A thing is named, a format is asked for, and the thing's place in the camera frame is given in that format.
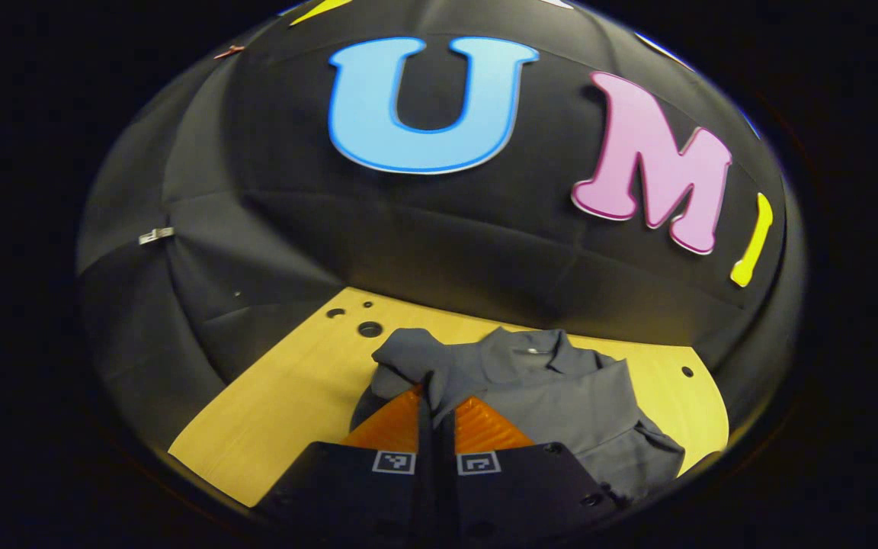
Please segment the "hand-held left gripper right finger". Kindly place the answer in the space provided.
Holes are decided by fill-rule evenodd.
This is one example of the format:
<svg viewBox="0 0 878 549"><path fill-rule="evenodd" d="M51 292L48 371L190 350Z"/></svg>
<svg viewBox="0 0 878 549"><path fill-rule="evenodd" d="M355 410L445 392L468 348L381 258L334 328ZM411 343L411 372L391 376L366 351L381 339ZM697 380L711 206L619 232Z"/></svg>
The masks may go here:
<svg viewBox="0 0 878 549"><path fill-rule="evenodd" d="M572 544L623 514L558 441L535 442L476 396L439 430L437 522L446 544Z"/></svg>

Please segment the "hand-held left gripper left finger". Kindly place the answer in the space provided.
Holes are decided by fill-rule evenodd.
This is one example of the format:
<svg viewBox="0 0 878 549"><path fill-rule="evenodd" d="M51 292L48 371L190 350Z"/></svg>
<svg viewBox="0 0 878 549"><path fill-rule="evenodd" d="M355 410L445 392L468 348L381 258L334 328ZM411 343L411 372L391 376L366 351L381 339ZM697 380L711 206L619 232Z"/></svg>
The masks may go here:
<svg viewBox="0 0 878 549"><path fill-rule="evenodd" d="M255 511L287 538L436 538L433 377L412 414L417 451L313 442Z"/></svg>

